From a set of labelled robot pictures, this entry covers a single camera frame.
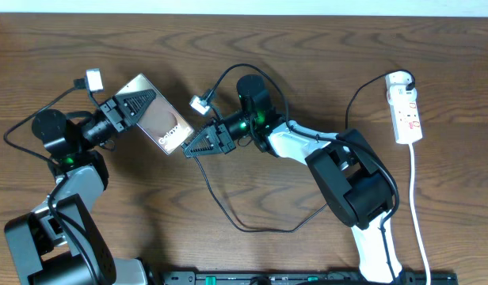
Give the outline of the rose gold Galaxy smartphone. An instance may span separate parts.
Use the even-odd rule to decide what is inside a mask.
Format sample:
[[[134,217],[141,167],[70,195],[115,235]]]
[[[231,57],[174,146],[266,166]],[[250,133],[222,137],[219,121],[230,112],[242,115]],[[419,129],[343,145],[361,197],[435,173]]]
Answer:
[[[117,93],[124,98],[130,93],[152,90],[156,95],[137,126],[167,155],[172,154],[193,132],[193,127],[174,106],[152,85],[144,74],[138,74]]]

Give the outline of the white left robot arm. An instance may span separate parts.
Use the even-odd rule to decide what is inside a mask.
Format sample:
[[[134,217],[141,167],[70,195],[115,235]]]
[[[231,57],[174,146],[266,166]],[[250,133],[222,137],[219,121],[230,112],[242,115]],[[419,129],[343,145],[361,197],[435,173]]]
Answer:
[[[112,256],[90,215],[109,172],[94,148],[136,125],[156,98],[152,89],[114,96],[95,112],[63,113],[51,104],[28,116],[50,157],[55,188],[4,232],[22,284],[159,284],[141,258]]]

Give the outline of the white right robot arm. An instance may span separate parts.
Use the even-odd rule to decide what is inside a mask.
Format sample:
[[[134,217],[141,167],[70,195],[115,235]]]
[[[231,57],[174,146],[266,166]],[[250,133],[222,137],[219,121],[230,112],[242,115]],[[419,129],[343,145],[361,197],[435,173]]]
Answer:
[[[264,153],[307,166],[326,206],[353,233],[360,274],[368,282],[396,283],[402,266],[389,233],[398,210],[398,187],[363,135],[349,129],[320,133],[280,114],[270,99],[266,74],[248,74],[236,85],[240,110],[210,119],[183,145],[187,158],[228,154],[251,138]]]

